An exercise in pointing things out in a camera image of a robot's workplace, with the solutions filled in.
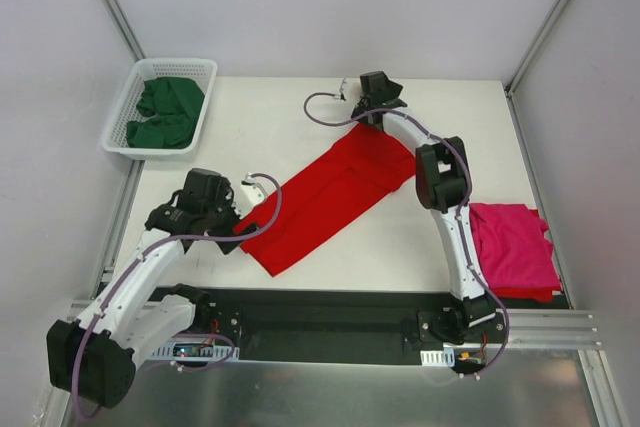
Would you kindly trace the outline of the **white plastic basket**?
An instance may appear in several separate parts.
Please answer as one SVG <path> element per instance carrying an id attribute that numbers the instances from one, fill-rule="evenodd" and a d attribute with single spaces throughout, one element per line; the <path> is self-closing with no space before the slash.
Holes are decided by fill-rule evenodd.
<path id="1" fill-rule="evenodd" d="M 131 68 L 119 97 L 103 129 L 101 145 L 107 152 L 121 154 L 136 161 L 183 159 L 195 152 L 212 99 L 218 71 L 215 61 L 203 58 L 158 57 L 139 60 Z M 129 121 L 142 121 L 136 108 L 144 90 L 144 82 L 158 77 L 180 77 L 193 80 L 204 95 L 200 115 L 190 144 L 180 149 L 144 149 L 128 146 L 126 127 Z"/>

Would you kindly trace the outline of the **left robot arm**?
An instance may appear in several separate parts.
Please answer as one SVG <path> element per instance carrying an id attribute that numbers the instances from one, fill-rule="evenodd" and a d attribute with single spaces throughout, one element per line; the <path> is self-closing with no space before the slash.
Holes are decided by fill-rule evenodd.
<path id="1" fill-rule="evenodd" d="M 72 321 L 58 320 L 46 335 L 52 386 L 103 408 L 119 404 L 144 361 L 171 337 L 215 335 L 210 295 L 178 284 L 150 312 L 143 307 L 167 271 L 196 242 L 211 239 L 223 253 L 257 227 L 242 219 L 231 182 L 193 168 L 169 201 L 149 214 L 129 264 Z"/>

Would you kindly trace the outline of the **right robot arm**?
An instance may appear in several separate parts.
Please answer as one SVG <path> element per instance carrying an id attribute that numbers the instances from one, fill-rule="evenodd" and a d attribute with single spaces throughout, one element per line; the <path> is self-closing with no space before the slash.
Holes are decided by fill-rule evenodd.
<path id="1" fill-rule="evenodd" d="M 423 126 L 400 99 L 403 87 L 384 72 L 365 73 L 359 80 L 361 96 L 351 118 L 414 152 L 416 195 L 431 213 L 445 251 L 451 306 L 433 318 L 429 332 L 444 343 L 473 341 L 495 318 L 496 302 L 474 244 L 469 205 L 472 181 L 464 143 Z"/>

